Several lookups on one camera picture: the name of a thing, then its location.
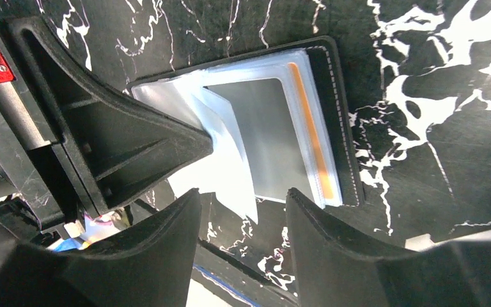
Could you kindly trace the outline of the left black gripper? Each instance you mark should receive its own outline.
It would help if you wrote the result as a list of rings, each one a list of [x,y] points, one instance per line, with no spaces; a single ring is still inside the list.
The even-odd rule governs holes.
[[[103,83],[39,17],[0,22],[0,237],[80,237],[212,152],[206,132]]]

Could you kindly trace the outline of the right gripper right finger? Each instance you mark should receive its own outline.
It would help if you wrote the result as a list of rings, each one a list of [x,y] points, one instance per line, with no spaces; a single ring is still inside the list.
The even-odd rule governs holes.
[[[491,240],[411,251],[366,235],[295,188],[286,221],[301,306],[491,306]]]

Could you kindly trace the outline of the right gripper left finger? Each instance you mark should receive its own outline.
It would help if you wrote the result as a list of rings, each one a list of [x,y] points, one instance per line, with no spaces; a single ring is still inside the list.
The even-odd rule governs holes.
[[[83,250],[0,241],[0,306],[185,306],[201,221],[191,189]]]

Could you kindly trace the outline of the orange credit card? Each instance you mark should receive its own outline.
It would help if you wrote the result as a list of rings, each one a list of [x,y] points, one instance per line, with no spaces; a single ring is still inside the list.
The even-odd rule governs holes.
[[[329,171],[327,169],[326,163],[324,161],[323,152],[321,148],[321,142],[319,140],[316,126],[314,122],[314,118],[312,112],[309,107],[309,100],[306,93],[306,89],[304,87],[304,83],[302,81],[302,77],[300,75],[299,68],[296,63],[289,63],[288,67],[290,68],[293,80],[297,87],[297,91],[299,94],[300,105],[302,108],[302,112],[304,115],[306,127],[308,130],[309,140],[311,142],[311,149],[313,150],[313,157],[315,158],[315,169],[317,175],[320,179],[320,187],[322,190],[322,196],[325,200],[333,200],[334,199],[334,190],[331,184],[331,178],[329,176]]]

